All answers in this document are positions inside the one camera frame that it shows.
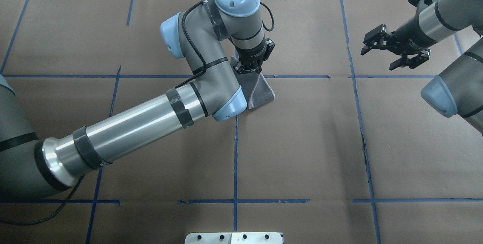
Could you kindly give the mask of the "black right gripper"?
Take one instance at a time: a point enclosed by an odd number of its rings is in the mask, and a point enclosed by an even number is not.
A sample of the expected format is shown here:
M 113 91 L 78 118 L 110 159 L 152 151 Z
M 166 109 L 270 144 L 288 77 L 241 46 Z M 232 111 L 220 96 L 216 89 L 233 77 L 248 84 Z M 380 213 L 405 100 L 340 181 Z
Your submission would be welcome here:
M 383 46 L 388 41 L 388 50 L 401 58 L 392 62 L 389 70 L 409 67 L 415 69 L 430 58 L 430 37 L 421 29 L 417 21 L 408 21 L 391 32 L 385 24 L 380 24 L 364 36 L 366 46 Z

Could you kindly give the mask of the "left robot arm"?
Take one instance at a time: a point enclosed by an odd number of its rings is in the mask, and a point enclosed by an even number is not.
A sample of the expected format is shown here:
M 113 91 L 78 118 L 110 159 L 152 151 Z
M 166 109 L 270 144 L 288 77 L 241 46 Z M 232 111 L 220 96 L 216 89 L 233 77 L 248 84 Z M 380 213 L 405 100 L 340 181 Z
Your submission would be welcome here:
M 193 76 L 122 113 L 61 138 L 40 140 L 1 77 L 1 200 L 29 201 L 71 189 L 87 173 L 111 165 L 205 117 L 221 122 L 254 108 L 256 90 L 273 100 L 262 64 L 275 43 L 267 38 L 260 0 L 201 0 L 160 25 L 175 58 Z

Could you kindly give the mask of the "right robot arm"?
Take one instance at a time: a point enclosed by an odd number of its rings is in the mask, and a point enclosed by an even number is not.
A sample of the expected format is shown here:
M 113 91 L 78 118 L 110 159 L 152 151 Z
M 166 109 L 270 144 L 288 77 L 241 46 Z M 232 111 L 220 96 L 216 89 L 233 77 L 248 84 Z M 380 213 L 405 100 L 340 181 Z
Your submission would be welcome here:
M 437 45 L 453 44 L 440 73 L 420 91 L 445 118 L 457 116 L 482 133 L 482 0 L 408 0 L 415 14 L 397 29 L 377 25 L 364 35 L 360 55 L 388 51 L 389 69 L 415 69 L 433 59 Z

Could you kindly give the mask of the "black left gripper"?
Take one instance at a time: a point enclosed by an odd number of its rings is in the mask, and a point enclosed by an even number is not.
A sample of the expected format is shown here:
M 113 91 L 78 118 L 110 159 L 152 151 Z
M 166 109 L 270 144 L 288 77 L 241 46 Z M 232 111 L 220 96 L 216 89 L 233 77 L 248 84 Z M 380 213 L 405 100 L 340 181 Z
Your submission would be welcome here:
M 268 60 L 275 48 L 275 43 L 271 39 L 264 39 L 255 48 L 243 49 L 234 46 L 238 58 L 232 60 L 231 66 L 237 74 L 250 74 L 262 72 L 263 62 Z

